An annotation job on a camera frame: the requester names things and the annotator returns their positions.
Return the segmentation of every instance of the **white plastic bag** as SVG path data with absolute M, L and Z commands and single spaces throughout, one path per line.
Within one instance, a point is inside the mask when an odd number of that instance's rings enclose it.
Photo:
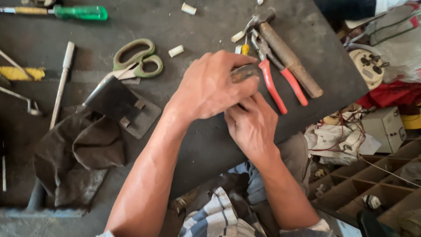
M 420 16 L 420 5 L 408 1 L 367 26 L 371 45 L 381 52 L 383 62 L 390 63 L 384 69 L 383 82 L 421 83 Z

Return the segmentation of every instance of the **hammer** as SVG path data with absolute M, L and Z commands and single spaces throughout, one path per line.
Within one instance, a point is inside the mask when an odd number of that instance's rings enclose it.
M 306 71 L 304 66 L 301 64 L 300 59 L 297 58 L 288 45 L 269 25 L 268 22 L 274 18 L 275 9 L 268 8 L 267 10 L 254 15 L 245 27 L 244 32 L 258 27 L 260 34 L 266 39 L 285 67 L 293 73 L 297 81 L 301 84 L 301 86 L 303 86 L 309 96 L 311 98 L 320 97 L 323 94 L 323 90 Z

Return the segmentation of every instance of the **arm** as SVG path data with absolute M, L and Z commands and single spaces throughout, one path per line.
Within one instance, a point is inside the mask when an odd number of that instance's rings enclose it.
M 320 218 L 281 160 L 274 144 L 278 115 L 257 92 L 225 112 L 229 133 L 259 170 L 273 214 L 282 229 L 310 227 Z
M 116 237 L 160 232 L 181 141 L 195 119 L 226 110 L 257 91 L 258 78 L 232 84 L 230 71 L 252 57 L 219 51 L 195 60 L 166 105 L 112 207 L 105 231 Z

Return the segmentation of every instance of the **white plastic tube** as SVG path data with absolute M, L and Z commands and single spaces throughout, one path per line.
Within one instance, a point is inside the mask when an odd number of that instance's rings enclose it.
M 244 35 L 245 35 L 245 32 L 244 31 L 240 31 L 240 32 L 238 32 L 237 34 L 235 34 L 234 36 L 231 37 L 231 41 L 233 43 L 235 43 L 235 42 L 239 41 L 241 38 L 243 38 Z
M 194 7 L 192 7 L 192 6 L 190 6 L 186 3 L 183 3 L 183 5 L 181 6 L 181 10 L 183 12 L 187 12 L 188 14 L 195 15 L 197 9 L 195 9 Z
M 169 55 L 170 55 L 171 57 L 174 57 L 174 56 L 176 56 L 176 55 L 178 55 L 178 54 L 180 54 L 180 53 L 182 53 L 182 52 L 184 52 L 184 47 L 183 47 L 183 45 L 179 45 L 179 46 L 177 46 L 177 47 L 175 47 L 175 48 L 171 49 L 170 51 L 168 51 L 168 53 L 169 53 Z

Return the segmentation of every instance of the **wooden handle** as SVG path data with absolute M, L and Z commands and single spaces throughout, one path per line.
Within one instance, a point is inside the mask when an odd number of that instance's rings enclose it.
M 293 73 L 297 81 L 303 86 L 309 96 L 311 98 L 318 98 L 322 96 L 323 90 L 306 71 L 304 66 L 301 64 L 300 59 L 297 58 L 297 56 L 275 32 L 275 30 L 273 30 L 269 23 L 264 22 L 260 24 L 259 29 L 260 33 L 269 43 L 272 50 L 276 53 L 285 67 Z
M 48 10 L 45 8 L 15 7 L 15 14 L 47 15 Z
M 259 76 L 259 73 L 256 69 L 256 65 L 247 64 L 239 68 L 235 68 L 233 71 L 231 71 L 231 80 L 232 83 L 237 84 L 253 75 Z

